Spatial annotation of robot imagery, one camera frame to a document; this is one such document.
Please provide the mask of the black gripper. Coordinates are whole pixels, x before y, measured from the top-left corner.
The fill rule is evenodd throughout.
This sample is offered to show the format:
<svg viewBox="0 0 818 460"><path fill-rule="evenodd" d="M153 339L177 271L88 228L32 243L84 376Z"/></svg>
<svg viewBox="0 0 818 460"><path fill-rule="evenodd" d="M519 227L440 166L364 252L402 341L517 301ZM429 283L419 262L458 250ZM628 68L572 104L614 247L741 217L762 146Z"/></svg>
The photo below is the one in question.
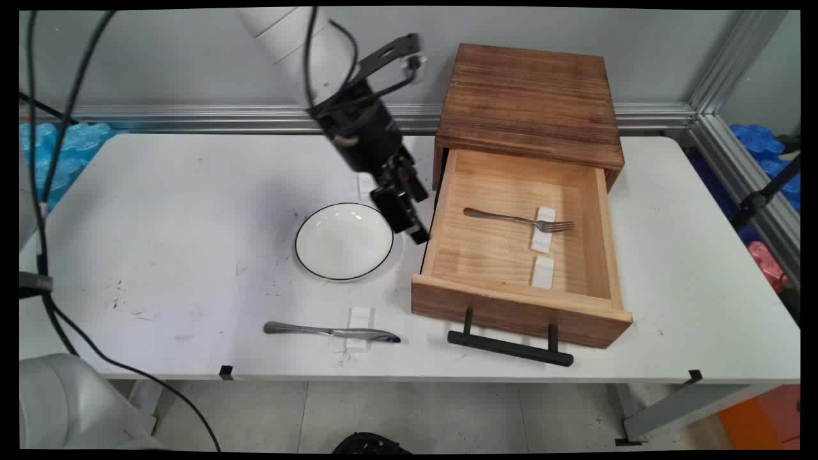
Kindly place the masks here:
<svg viewBox="0 0 818 460"><path fill-rule="evenodd" d="M345 89L339 96L309 109L323 134L356 173L383 174L396 185L380 185L371 200L392 232L406 233L415 244L429 241L412 200L425 201L428 192L418 178L415 160L403 147L403 135L379 98L370 89Z"/></svg>

